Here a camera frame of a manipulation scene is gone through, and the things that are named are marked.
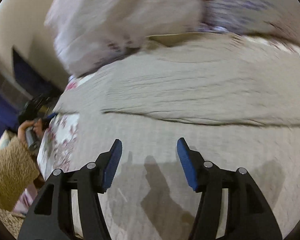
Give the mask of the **fuzzy tan sleeve forearm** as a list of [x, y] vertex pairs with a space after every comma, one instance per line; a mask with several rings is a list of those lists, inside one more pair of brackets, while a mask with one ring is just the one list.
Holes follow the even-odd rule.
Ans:
[[40, 175], [32, 153], [18, 137], [0, 149], [0, 208], [12, 211], [20, 195]]

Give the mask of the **person's left hand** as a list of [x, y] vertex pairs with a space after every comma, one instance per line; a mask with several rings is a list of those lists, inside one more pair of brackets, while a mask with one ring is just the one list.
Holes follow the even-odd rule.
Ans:
[[26, 130], [28, 128], [32, 128], [32, 130], [36, 134], [36, 137], [39, 140], [42, 140], [44, 135], [42, 119], [36, 119], [32, 121], [27, 120], [19, 126], [17, 137], [25, 146], [28, 146], [26, 141]]

